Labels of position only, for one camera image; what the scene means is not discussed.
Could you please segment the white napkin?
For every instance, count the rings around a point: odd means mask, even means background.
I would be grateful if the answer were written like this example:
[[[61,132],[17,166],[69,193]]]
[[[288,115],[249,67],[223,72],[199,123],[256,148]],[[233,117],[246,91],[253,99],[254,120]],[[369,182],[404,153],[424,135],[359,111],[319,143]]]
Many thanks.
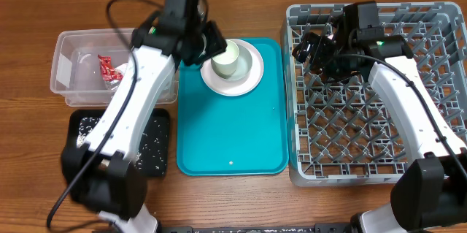
[[[115,68],[115,76],[116,76],[116,79],[117,80],[122,80],[125,73],[126,73],[126,70],[127,70],[127,66],[128,64],[127,63],[124,63],[124,64],[121,64],[119,65],[118,67]]]

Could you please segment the white bowl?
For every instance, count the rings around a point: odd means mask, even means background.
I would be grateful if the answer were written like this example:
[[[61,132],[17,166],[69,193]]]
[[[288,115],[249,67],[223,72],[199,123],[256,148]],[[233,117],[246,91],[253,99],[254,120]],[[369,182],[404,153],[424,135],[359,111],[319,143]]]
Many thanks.
[[[211,67],[213,71],[224,80],[237,81],[246,77],[250,73],[250,70],[252,68],[252,55],[250,54],[249,50],[244,46],[238,45],[238,47],[239,56],[237,58],[236,69],[232,74],[223,74],[218,69],[218,66],[215,64],[214,60],[211,61]]]

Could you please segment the cream paper cup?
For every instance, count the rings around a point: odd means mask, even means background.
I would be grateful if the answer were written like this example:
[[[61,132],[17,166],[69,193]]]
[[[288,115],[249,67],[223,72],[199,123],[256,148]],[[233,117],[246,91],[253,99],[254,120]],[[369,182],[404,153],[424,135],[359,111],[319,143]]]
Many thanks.
[[[213,70],[221,77],[230,77],[236,71],[239,58],[238,45],[229,39],[226,43],[225,52],[216,55],[211,60]]]

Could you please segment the red snack wrapper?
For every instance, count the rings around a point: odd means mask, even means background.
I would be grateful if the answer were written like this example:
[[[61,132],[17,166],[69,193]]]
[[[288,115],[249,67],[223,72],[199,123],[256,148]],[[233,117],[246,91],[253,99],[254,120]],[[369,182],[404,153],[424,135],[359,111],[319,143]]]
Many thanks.
[[[123,73],[115,69],[110,56],[98,55],[99,69],[105,86],[109,90],[116,90],[123,79]]]

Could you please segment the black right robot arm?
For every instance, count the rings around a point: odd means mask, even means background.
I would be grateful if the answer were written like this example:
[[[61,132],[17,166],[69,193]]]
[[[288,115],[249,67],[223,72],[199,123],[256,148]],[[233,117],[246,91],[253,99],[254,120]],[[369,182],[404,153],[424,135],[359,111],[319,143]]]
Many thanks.
[[[466,222],[466,144],[422,84],[408,42],[385,35],[375,1],[347,5],[331,24],[332,36],[307,31],[293,57],[335,82],[362,75],[388,109],[411,162],[390,202],[354,215],[346,232],[428,232]]]

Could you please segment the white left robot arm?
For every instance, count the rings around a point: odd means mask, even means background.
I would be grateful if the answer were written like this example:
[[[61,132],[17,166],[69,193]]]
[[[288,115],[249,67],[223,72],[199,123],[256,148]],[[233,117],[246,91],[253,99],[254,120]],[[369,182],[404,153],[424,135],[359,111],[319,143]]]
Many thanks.
[[[157,232],[144,201],[147,180],[136,167],[142,134],[165,85],[180,64],[200,65],[226,49],[216,22],[177,26],[143,23],[124,39],[129,50],[123,80],[99,122],[79,147],[61,154],[67,187],[50,211],[50,225],[67,196],[120,232]]]

